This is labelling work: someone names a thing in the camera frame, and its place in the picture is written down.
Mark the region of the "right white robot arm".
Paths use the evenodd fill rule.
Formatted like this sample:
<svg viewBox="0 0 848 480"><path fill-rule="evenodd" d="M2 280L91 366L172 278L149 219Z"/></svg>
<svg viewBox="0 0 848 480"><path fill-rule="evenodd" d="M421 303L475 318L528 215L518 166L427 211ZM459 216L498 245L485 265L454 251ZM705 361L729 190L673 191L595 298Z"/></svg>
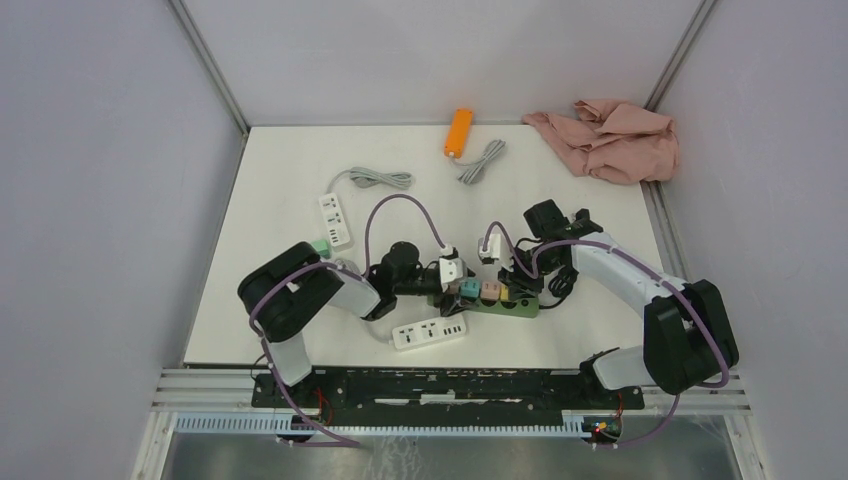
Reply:
<svg viewBox="0 0 848 480"><path fill-rule="evenodd" d="M545 277L565 271L588 277L629 306L642 320L642 342L592 357L577 382L580 400L602 408L619 389L654 385L670 395L692 387L723 388L739 351L718 287L656 270L624 249L587 209L566 217L552 199L523 214L536 245L521 249L492 223L478 256L499 266L500 280L534 294Z"/></svg>

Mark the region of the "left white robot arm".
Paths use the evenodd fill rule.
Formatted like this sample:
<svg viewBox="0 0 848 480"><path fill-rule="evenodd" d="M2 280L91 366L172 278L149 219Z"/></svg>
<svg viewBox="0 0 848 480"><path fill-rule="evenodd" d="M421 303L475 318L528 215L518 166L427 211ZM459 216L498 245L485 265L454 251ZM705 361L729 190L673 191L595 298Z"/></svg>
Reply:
<svg viewBox="0 0 848 480"><path fill-rule="evenodd" d="M391 313L401 296L430 298L437 317L392 331L397 350L421 348L464 334L462 313L471 301L461 296L460 287L476 277L453 247L423 264L414 244L396 242L378 263L358 274L323 260L310 244L300 242L247 275L237 295L277 380L277 394L299 407L315 391L303 331L322 309L331 306L375 322Z"/></svg>

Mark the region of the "long white power strip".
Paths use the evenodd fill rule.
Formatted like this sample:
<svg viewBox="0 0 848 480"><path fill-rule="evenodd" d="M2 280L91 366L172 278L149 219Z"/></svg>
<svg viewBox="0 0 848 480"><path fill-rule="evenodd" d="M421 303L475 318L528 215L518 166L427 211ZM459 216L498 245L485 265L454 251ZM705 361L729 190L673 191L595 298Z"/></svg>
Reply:
<svg viewBox="0 0 848 480"><path fill-rule="evenodd" d="M397 351L409 351L452 341L467 333L464 315L457 314L396 327L392 330L392 343Z"/></svg>

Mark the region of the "orange power strip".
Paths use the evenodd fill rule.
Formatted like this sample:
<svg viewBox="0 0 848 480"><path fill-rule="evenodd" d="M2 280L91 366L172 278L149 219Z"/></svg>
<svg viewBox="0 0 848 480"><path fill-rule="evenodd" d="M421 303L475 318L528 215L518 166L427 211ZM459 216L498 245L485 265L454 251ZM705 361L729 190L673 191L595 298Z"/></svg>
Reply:
<svg viewBox="0 0 848 480"><path fill-rule="evenodd" d="M473 111L467 108L457 109L452 117L445 138L443 153L448 158L461 158L473 123Z"/></svg>

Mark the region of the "small white power strip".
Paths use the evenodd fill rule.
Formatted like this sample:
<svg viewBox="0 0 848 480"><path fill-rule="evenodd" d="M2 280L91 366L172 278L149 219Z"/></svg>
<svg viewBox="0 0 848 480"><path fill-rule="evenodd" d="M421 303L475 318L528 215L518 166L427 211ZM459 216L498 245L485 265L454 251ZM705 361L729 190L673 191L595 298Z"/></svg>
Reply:
<svg viewBox="0 0 848 480"><path fill-rule="evenodd" d="M331 249L334 252L349 249L353 245L353 238L338 196L325 193L318 198L317 204Z"/></svg>

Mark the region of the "dark green power strip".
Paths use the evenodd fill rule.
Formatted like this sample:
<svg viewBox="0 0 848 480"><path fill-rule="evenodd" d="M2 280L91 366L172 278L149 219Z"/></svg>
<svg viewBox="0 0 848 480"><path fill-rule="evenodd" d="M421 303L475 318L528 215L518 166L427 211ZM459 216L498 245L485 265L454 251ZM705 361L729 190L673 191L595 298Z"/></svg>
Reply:
<svg viewBox="0 0 848 480"><path fill-rule="evenodd" d="M539 301L535 297L519 298L515 301L471 299L459 294L429 295L426 297L429 306L434 307L442 317L465 312L475 312L490 315L510 316L516 318L536 318L539 311Z"/></svg>

